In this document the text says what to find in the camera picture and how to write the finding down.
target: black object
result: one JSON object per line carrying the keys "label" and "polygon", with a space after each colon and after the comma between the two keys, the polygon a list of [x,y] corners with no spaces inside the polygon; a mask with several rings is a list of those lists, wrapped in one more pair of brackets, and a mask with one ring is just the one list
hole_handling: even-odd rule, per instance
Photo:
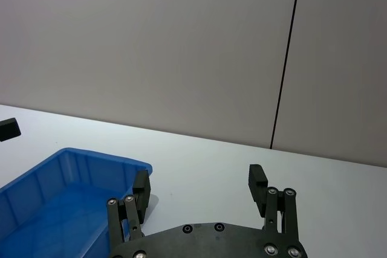
{"label": "black object", "polygon": [[[263,229],[254,229],[224,223],[184,225],[144,237],[139,224],[145,213],[149,195],[149,176],[138,173],[138,196],[127,196],[122,201],[108,201],[110,258],[307,258],[298,241],[296,192],[280,192],[267,187],[267,178],[260,165],[250,165],[249,187],[259,213],[265,219]],[[141,212],[134,205],[141,202]],[[282,214],[281,228],[277,231],[277,211]],[[129,221],[130,239],[124,242],[122,221]]]}
{"label": "black object", "polygon": [[15,118],[0,121],[0,142],[20,135],[19,125]]}

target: table surface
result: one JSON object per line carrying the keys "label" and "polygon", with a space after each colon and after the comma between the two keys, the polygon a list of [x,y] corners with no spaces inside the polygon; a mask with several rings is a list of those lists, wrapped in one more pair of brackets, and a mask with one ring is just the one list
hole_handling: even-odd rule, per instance
{"label": "table surface", "polygon": [[0,143],[0,187],[64,147],[152,164],[145,235],[188,223],[262,228],[247,185],[260,164],[269,185],[294,188],[310,258],[382,257],[387,169],[0,105],[20,137]]}

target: blue plastic bin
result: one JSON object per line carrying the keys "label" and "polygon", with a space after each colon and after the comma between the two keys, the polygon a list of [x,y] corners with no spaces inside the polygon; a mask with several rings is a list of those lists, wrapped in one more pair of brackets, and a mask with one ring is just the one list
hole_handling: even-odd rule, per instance
{"label": "blue plastic bin", "polygon": [[141,161],[66,148],[0,189],[1,258],[107,257],[106,202],[132,193]]}

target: white table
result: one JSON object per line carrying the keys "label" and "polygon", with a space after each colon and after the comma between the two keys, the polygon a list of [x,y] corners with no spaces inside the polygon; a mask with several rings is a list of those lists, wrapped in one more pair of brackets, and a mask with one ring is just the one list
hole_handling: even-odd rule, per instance
{"label": "white table", "polygon": [[145,235],[221,221],[261,228],[247,185],[259,163],[280,190],[297,195],[299,237],[310,258],[384,257],[387,169],[139,129],[0,105],[20,137],[0,143],[0,187],[63,147],[152,164]]}

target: blue tray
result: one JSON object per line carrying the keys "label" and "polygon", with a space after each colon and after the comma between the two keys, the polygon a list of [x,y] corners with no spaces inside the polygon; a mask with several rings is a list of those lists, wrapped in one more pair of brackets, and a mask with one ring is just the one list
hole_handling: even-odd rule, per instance
{"label": "blue tray", "polygon": [[141,161],[65,148],[0,189],[1,258],[107,257],[106,201],[132,193]]}

